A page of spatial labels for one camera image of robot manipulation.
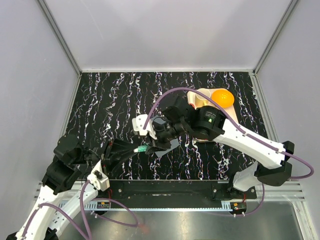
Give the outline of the white green glue stick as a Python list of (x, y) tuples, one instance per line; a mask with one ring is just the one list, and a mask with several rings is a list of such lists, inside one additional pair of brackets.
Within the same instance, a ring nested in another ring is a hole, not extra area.
[(135, 148), (133, 151), (135, 153), (141, 153), (141, 152), (145, 152), (148, 149), (148, 147), (146, 145), (140, 145), (137, 148)]

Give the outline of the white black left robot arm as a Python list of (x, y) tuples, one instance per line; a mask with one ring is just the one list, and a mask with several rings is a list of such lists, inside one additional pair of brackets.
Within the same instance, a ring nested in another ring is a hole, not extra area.
[[(57, 240), (59, 234), (78, 213), (85, 215), (85, 204), (103, 198), (110, 189), (115, 168), (139, 151), (136, 143), (110, 139), (103, 148), (84, 147), (74, 134), (63, 135), (53, 150), (54, 158), (41, 181), (37, 200), (21, 229), (7, 236), (9, 240)], [(77, 165), (93, 163), (84, 186), (63, 208), (67, 196), (84, 172)]]

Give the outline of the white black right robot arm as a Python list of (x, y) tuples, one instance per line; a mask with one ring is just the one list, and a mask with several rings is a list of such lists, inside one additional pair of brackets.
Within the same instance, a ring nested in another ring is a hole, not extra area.
[(259, 184), (281, 186), (292, 176), (292, 165), (288, 159), (295, 146), (290, 141), (269, 140), (237, 124), (225, 110), (212, 105), (193, 104), (180, 96), (162, 112), (163, 123), (153, 122), (147, 114), (136, 118), (137, 131), (148, 137), (151, 151), (168, 150), (173, 140), (189, 135), (200, 142), (227, 145), (255, 159), (251, 166), (231, 176), (227, 192), (232, 198), (239, 198)]

